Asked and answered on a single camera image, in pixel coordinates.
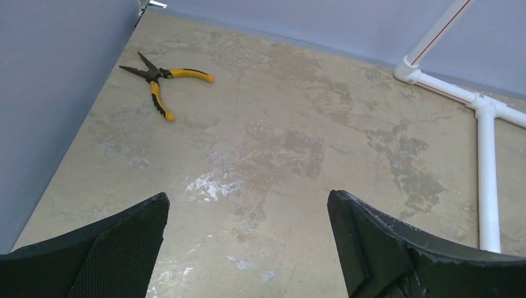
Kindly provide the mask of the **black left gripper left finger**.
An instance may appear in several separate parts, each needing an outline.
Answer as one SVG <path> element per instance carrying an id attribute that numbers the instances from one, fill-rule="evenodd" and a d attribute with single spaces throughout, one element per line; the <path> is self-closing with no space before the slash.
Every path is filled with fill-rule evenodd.
<path id="1" fill-rule="evenodd" d="M 169 206 L 161 192 L 113 216 L 1 255 L 1 297 L 145 297 Z"/>

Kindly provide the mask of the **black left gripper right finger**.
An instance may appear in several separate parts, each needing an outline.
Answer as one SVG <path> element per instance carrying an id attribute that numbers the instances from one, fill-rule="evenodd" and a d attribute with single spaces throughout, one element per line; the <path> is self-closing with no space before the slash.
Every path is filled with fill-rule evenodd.
<path id="1" fill-rule="evenodd" d="M 524 297 L 525 258 L 436 237 L 352 194 L 328 197 L 349 297 Z"/>

